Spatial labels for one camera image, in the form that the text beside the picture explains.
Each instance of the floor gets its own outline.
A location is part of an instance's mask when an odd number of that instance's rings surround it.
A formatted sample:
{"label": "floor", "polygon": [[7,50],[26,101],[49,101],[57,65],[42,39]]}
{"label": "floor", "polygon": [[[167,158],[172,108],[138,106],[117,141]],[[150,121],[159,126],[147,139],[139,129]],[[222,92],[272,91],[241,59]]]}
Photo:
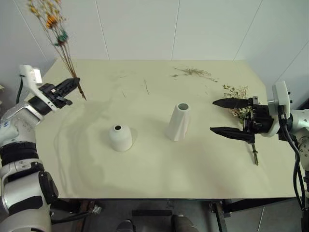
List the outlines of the floor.
{"label": "floor", "polygon": [[[86,220],[83,232],[114,232],[124,219],[132,219],[137,232],[170,232],[170,217],[132,217],[134,209],[171,210],[184,214],[196,225],[199,232],[218,232],[215,214],[209,211],[209,202],[196,200],[100,201],[103,207],[99,215]],[[244,210],[225,218],[228,232],[298,232],[301,211],[296,200]],[[53,225],[52,232],[74,232],[75,223]]]}

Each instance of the table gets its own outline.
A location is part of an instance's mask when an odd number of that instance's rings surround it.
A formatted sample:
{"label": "table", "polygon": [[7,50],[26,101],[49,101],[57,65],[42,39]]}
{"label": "table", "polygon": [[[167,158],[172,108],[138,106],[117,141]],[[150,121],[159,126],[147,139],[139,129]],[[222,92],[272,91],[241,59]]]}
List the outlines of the table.
{"label": "table", "polygon": [[[230,199],[293,197],[294,153],[277,136],[256,136],[259,166],[251,146],[210,127],[240,127],[226,110],[212,105],[223,84],[248,86],[248,97],[267,104],[263,83],[245,61],[74,60],[87,97],[67,96],[73,105],[49,113],[37,126],[37,149],[60,198]],[[197,68],[204,77],[174,69]],[[58,84],[70,77],[60,60],[44,76]],[[186,102],[191,121],[186,138],[164,134],[174,106]],[[131,127],[132,148],[111,149],[109,128]]]}

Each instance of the white robotic arm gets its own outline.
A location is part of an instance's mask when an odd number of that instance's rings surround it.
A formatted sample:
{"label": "white robotic arm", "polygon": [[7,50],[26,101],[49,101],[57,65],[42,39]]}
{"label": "white robotic arm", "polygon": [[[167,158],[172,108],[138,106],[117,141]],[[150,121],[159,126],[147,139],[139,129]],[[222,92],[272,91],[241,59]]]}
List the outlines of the white robotic arm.
{"label": "white robotic arm", "polygon": [[42,85],[40,72],[20,66],[24,86],[34,95],[8,110],[0,121],[2,167],[1,202],[9,216],[0,224],[1,232],[50,232],[50,204],[58,197],[57,188],[36,150],[34,128],[43,116],[72,104],[64,97],[73,91],[79,78],[58,86]]}
{"label": "white robotic arm", "polygon": [[[250,107],[250,112],[243,119],[243,130],[230,127],[211,128],[216,134],[231,139],[244,140],[254,146],[255,134],[265,137],[278,135],[280,140],[287,141],[295,152],[293,186],[299,205],[303,211],[302,231],[309,231],[309,109],[290,111],[290,98],[285,82],[277,82],[273,86],[274,100],[268,105],[260,105],[257,97],[248,99],[220,99],[213,104],[223,108],[241,109]],[[304,170],[304,188],[299,163]],[[302,190],[300,200],[297,190],[297,176]]]}

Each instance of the dried flower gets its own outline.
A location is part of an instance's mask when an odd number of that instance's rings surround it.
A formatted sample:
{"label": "dried flower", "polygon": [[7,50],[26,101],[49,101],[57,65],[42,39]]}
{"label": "dried flower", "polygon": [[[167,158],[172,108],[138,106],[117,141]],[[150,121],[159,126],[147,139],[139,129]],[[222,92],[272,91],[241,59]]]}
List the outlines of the dried flower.
{"label": "dried flower", "polygon": [[[30,12],[38,18],[42,28],[46,32],[47,39],[60,55],[72,77],[77,77],[71,60],[68,45],[69,37],[62,25],[65,19],[61,15],[61,1],[28,0],[28,7]],[[80,85],[78,85],[78,89],[82,97],[86,99]]]}
{"label": "dried flower", "polygon": [[55,16],[53,15],[49,15],[47,17],[47,22],[46,22],[46,27],[48,29],[51,29],[52,27],[56,26],[57,25],[57,19]]}
{"label": "dried flower", "polygon": [[[228,85],[223,85],[222,87],[223,87],[223,89],[227,90],[227,92],[224,93],[225,98],[247,99],[247,90],[248,90],[247,86],[235,88],[235,87],[231,87],[231,86],[228,86]],[[229,109],[229,111],[231,112],[231,114],[233,116],[239,118],[241,124],[242,124],[244,118],[250,112],[250,110],[251,110],[250,106],[243,108],[243,109]]]}

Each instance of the white vase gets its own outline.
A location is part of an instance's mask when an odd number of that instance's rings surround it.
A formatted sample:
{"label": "white vase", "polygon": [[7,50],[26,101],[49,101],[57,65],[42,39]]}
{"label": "white vase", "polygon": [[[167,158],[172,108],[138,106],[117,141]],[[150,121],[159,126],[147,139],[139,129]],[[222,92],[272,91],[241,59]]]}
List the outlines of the white vase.
{"label": "white vase", "polygon": [[131,130],[127,125],[116,124],[110,128],[109,138],[115,151],[127,151],[132,147]]}
{"label": "white vase", "polygon": [[190,107],[186,103],[179,103],[175,106],[173,115],[166,129],[167,137],[172,141],[179,141],[185,138],[190,120]]}

